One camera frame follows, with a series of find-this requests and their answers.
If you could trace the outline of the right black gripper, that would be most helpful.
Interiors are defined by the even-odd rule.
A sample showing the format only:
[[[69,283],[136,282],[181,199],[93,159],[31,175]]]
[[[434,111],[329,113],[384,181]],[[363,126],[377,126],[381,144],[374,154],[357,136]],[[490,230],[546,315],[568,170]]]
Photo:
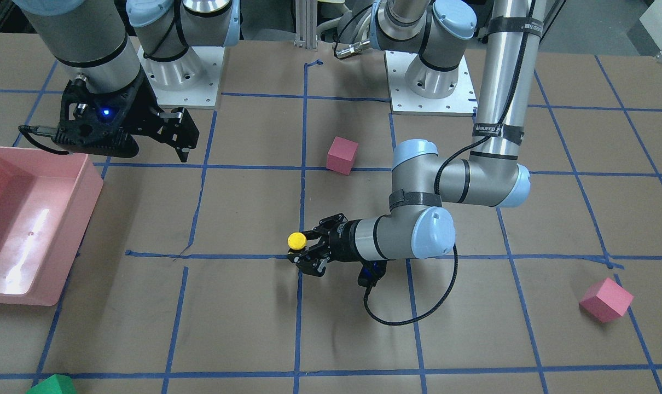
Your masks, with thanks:
[[[140,71],[131,83],[113,92],[119,101],[123,117],[112,145],[136,144],[131,135],[148,136],[161,144],[173,147],[182,163],[188,162],[189,151],[198,145],[199,129],[185,107],[163,112],[158,106],[149,78]]]

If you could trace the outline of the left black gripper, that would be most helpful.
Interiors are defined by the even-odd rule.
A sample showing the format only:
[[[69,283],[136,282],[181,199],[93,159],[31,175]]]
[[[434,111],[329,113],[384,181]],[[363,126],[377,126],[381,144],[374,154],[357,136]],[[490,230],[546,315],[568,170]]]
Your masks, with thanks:
[[[319,239],[312,249],[288,250],[288,260],[305,275],[322,277],[331,261],[358,262],[359,252],[355,242],[358,220],[349,221],[339,213],[323,218],[319,225],[301,234],[307,240]]]

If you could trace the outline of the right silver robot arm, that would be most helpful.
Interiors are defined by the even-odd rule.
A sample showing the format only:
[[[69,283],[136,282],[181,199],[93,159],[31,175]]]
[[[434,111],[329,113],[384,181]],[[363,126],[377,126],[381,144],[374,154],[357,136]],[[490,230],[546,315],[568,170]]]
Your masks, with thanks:
[[[181,162],[199,130],[185,107],[164,110],[156,90],[203,82],[196,47],[232,47],[240,38],[239,1],[16,1],[70,77],[54,127],[20,125],[50,154],[131,159],[135,136],[175,149]]]

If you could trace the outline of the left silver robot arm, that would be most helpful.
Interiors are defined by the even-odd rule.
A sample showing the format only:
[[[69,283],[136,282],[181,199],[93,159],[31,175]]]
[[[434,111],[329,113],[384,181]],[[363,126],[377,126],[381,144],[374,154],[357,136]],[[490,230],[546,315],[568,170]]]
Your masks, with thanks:
[[[299,271],[321,277],[329,262],[359,262],[361,281],[369,283],[384,274],[388,261],[456,253],[446,202],[517,207],[526,200],[530,172],[518,155],[545,5],[494,2],[471,141],[448,157],[424,139],[396,145],[389,213],[355,220],[338,213],[292,234],[287,257]],[[365,13],[371,47],[414,53],[406,72],[411,92],[438,100],[459,85],[460,62],[476,22],[468,3],[376,1]]]

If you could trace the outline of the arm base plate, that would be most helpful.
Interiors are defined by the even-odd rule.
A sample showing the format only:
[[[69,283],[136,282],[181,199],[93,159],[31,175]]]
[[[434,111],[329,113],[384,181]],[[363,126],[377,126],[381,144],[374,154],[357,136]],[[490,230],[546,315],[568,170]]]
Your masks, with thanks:
[[[466,58],[448,72],[424,65],[416,53],[386,51],[393,114],[471,117],[478,109]]]
[[[191,47],[178,60],[157,62],[145,59],[140,47],[138,57],[159,106],[216,109],[226,53],[223,47]]]

